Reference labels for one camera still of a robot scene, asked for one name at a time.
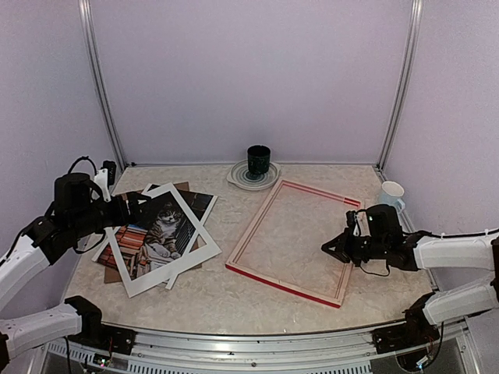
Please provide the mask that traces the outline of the red wooden picture frame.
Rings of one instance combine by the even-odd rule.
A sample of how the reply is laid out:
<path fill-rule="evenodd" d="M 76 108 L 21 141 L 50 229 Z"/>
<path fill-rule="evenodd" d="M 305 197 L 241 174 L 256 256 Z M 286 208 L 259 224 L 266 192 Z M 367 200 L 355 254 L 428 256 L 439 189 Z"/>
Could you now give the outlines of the red wooden picture frame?
<path fill-rule="evenodd" d="M 279 179 L 228 257 L 227 269 L 338 308 L 352 272 L 320 247 L 343 232 L 345 215 L 363 203 Z"/>

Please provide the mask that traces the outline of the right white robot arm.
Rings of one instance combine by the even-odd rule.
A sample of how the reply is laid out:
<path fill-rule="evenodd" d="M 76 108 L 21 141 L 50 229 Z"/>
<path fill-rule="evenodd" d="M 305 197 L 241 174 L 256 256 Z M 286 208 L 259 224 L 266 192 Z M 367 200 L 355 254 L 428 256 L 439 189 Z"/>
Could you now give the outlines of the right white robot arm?
<path fill-rule="evenodd" d="M 362 212 L 368 223 L 368 235 L 361 233 L 358 212 L 350 210 L 345 230 L 324 243 L 322 251 L 356 267 L 371 260 L 383 260 L 388 270 L 417 272 L 448 267 L 488 272 L 485 277 L 460 287 L 421 296 L 405 310 L 403 324 L 373 332 L 379 352 L 435 342 L 443 335 L 445 321 L 498 307 L 497 230 L 460 235 L 406 233 L 393 206 L 377 204 Z"/>

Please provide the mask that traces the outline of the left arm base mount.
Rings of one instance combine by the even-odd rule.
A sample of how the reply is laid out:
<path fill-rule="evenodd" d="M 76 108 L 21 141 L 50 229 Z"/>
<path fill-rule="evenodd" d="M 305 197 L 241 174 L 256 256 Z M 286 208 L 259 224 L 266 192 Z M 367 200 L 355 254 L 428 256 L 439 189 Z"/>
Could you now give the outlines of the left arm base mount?
<path fill-rule="evenodd" d="M 86 326 L 80 333 L 69 335 L 71 342 L 122 355 L 131 354 L 135 339 L 136 331 L 106 324 Z"/>

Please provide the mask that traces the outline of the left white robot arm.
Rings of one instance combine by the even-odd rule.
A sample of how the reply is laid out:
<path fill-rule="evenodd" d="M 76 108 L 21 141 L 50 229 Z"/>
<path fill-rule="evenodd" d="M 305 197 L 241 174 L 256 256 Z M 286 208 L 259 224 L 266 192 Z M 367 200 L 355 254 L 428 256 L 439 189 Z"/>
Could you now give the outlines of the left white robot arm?
<path fill-rule="evenodd" d="M 70 172 L 57 178 L 54 200 L 47 212 L 22 229 L 1 258 L 1 306 L 6 307 L 29 281 L 68 250 L 77 250 L 80 239 L 92 234 L 113 238 L 114 227 L 138 222 L 148 199 L 138 192 L 111 196 L 105 169 L 95 176 Z M 106 348 L 111 338 L 101 318 L 96 305 L 74 296 L 42 312 L 4 319 L 1 367 L 23 352 L 60 337 Z"/>

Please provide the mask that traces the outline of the white photo mat board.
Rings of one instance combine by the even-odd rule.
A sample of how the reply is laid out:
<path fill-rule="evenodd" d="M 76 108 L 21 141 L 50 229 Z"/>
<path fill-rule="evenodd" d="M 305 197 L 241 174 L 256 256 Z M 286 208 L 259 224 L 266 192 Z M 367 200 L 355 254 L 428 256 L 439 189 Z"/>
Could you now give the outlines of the white photo mat board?
<path fill-rule="evenodd" d="M 217 197 L 178 190 L 172 183 L 143 192 L 135 224 L 108 229 L 93 261 L 114 266 L 133 298 L 214 258 L 221 249 L 204 227 Z"/>

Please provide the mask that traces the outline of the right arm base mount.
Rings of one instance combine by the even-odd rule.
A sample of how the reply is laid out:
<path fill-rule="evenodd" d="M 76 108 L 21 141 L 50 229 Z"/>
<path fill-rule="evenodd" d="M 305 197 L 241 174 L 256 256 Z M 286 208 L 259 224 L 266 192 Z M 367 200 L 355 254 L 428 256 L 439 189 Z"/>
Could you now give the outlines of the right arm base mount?
<path fill-rule="evenodd" d="M 430 324 L 421 308 L 410 308 L 404 323 L 375 329 L 373 344 L 379 355 L 412 348 L 397 355 L 396 362 L 406 372 L 423 372 L 440 353 L 443 329 L 443 323 L 439 327 Z"/>

